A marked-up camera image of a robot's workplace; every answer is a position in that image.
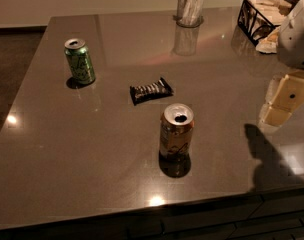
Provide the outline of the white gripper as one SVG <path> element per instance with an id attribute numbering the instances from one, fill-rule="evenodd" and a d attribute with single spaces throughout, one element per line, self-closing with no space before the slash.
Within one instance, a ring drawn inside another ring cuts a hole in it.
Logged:
<path id="1" fill-rule="evenodd" d="M 282 23 L 277 55 L 291 68 L 304 69 L 304 3 L 297 3 Z M 304 71 L 274 75 L 269 83 L 261 121 L 279 127 L 304 104 Z"/>

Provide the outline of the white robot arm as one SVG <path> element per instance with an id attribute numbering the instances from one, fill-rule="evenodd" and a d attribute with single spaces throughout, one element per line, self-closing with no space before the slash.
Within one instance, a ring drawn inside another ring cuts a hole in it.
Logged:
<path id="1" fill-rule="evenodd" d="M 270 81 L 261 120 L 281 126 L 304 103 L 304 0 L 299 0 L 280 27 L 259 42 L 261 52 L 275 51 L 290 72 Z"/>

